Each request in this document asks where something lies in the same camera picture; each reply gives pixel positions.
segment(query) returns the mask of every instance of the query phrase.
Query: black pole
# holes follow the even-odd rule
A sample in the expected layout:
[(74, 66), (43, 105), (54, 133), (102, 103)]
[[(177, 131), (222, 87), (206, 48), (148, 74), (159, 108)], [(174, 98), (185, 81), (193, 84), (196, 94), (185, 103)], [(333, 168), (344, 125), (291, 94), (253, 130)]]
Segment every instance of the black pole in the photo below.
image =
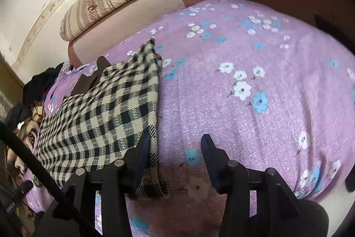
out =
[(6, 144), (20, 159), (28, 166), (38, 180), (46, 187), (48, 192), (58, 202), (58, 204), (67, 208), (71, 217), (87, 230), (89, 234), (96, 237), (102, 235), (90, 224), (90, 222), (73, 206), (68, 197), (60, 190), (53, 178), (44, 169), (42, 164), (31, 153), (31, 151), (22, 143), (22, 141), (11, 130), (0, 121), (0, 139)]

